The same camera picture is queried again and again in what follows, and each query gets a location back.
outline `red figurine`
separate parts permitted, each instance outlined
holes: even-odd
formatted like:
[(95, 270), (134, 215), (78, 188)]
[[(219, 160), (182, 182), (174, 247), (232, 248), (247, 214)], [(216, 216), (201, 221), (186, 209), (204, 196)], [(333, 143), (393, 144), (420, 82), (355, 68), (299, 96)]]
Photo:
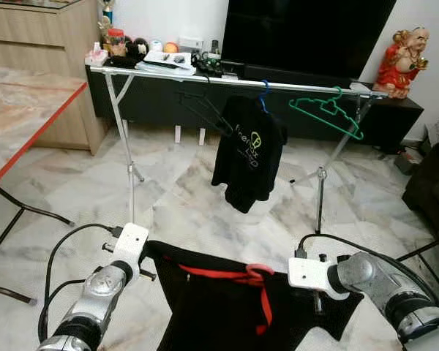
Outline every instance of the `red figurine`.
[(421, 57), (429, 32), (418, 27), (412, 32), (398, 31), (394, 44), (386, 50), (379, 76), (373, 89), (385, 91), (391, 98), (404, 99), (410, 91), (410, 83), (420, 70), (427, 68), (428, 60)]

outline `black cabinet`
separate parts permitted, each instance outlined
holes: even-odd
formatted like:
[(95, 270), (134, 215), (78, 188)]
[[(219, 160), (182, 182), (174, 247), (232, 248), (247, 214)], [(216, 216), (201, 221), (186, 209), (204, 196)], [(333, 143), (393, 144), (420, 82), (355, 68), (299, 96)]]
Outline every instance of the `black cabinet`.
[[(105, 77), (102, 73), (91, 72), (86, 66), (89, 87), (94, 103), (96, 116), (114, 118), (112, 105)], [(119, 93), (127, 76), (113, 76), (116, 93)], [(129, 121), (144, 124), (158, 124), (183, 127), (209, 128), (207, 122), (193, 115), (188, 109), (179, 104), (179, 92), (188, 91), (202, 93), (208, 89), (209, 99), (222, 110), (228, 97), (243, 95), (256, 97), (263, 90), (237, 86), (208, 85), (196, 82), (178, 82), (159, 78), (134, 77), (125, 97), (119, 105), (121, 116)], [(306, 116), (288, 106), (290, 99), (312, 97), (328, 99), (329, 94), (308, 92), (271, 91), (266, 96), (267, 110), (280, 118), (288, 126), (288, 134), (292, 137), (304, 137), (316, 140), (339, 140), (342, 133), (323, 123)], [(341, 98), (339, 106), (345, 109), (349, 116), (355, 116), (356, 102), (354, 99)], [(317, 106), (309, 110), (319, 114)], [(364, 139), (361, 143), (381, 146), (384, 149), (397, 147), (403, 137), (423, 112), (423, 108), (410, 99), (382, 99), (375, 102), (361, 123)], [(328, 116), (332, 122), (344, 129), (349, 123), (342, 116)]]

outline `metal clothing rail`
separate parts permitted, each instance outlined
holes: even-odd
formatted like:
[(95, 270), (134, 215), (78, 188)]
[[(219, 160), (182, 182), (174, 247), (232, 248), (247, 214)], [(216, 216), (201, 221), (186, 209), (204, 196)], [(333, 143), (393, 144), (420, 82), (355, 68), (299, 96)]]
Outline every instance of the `metal clothing rail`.
[[(139, 181), (144, 181), (143, 176), (140, 174), (138, 169), (135, 166), (135, 163), (132, 160), (132, 155), (130, 153), (130, 146), (128, 142), (128, 124), (124, 123), (126, 121), (122, 121), (119, 103), (124, 98), (124, 95), (127, 93), (130, 84), (133, 81), (134, 77), (144, 77), (144, 78), (159, 78), (159, 79), (167, 79), (167, 80), (176, 80), (178, 82), (198, 82), (198, 83), (211, 83), (211, 84), (219, 84), (226, 86), (241, 86), (244, 88), (263, 88), (263, 82), (256, 82), (253, 80), (233, 80), (233, 79), (223, 79), (223, 78), (209, 78), (209, 80), (205, 77), (201, 76), (183, 76), (183, 75), (165, 75), (161, 73), (149, 73), (142, 72), (136, 69), (124, 69), (124, 68), (114, 68), (114, 67), (90, 67), (92, 72), (102, 73), (105, 76), (105, 81), (109, 90), (110, 102), (112, 104), (114, 116), (116, 117), (117, 129), (119, 130), (119, 135), (122, 140), (124, 151), (125, 151), (125, 159), (127, 161), (127, 174), (129, 178), (129, 218), (131, 222), (135, 222), (135, 189), (134, 189), (134, 176), (137, 176)], [(126, 75), (127, 80), (125, 81), (122, 90), (119, 95), (116, 96), (116, 92), (114, 90), (112, 76), (113, 75)], [(283, 90), (283, 91), (308, 91), (314, 93), (333, 93), (339, 94), (342, 93), (343, 96), (347, 97), (355, 97), (356, 98), (356, 120), (358, 123), (362, 121), (367, 112), (372, 106), (372, 103), (376, 99), (382, 99), (387, 97), (387, 93), (379, 92), (379, 91), (354, 91), (350, 89), (337, 89), (337, 88), (329, 88), (329, 87), (321, 87), (321, 86), (300, 86), (296, 84), (283, 84), (283, 83), (269, 83), (269, 88), (271, 90)], [(367, 101), (361, 107), (360, 102), (361, 99), (366, 99)], [(349, 132), (353, 131), (354, 126), (351, 126)], [(345, 147), (346, 143), (349, 141), (350, 136), (345, 135), (337, 147), (335, 148), (332, 155), (329, 157), (327, 162), (319, 167), (318, 172), (314, 172), (309, 174), (308, 176), (299, 179), (298, 181), (291, 181), (293, 184), (298, 184), (305, 179), (318, 176), (319, 178), (319, 187), (318, 187), (318, 202), (317, 202), (317, 213), (315, 220), (315, 232), (320, 232), (320, 223), (322, 219), (322, 203), (323, 203), (323, 182), (326, 178), (326, 171), (329, 165), (338, 157), (341, 150)]]

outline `black tv screen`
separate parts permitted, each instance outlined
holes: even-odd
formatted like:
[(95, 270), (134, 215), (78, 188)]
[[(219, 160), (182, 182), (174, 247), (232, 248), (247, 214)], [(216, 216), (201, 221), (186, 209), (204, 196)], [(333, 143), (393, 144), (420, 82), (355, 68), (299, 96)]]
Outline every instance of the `black tv screen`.
[(357, 78), (396, 0), (230, 0), (222, 60)]

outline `red lid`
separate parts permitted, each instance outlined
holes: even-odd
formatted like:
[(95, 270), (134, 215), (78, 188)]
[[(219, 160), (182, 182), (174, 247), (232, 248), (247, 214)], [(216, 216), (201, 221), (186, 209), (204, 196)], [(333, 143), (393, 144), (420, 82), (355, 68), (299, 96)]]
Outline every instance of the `red lid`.
[(121, 30), (121, 29), (117, 29), (117, 28), (109, 28), (108, 34), (111, 37), (123, 37), (124, 36), (124, 31)]

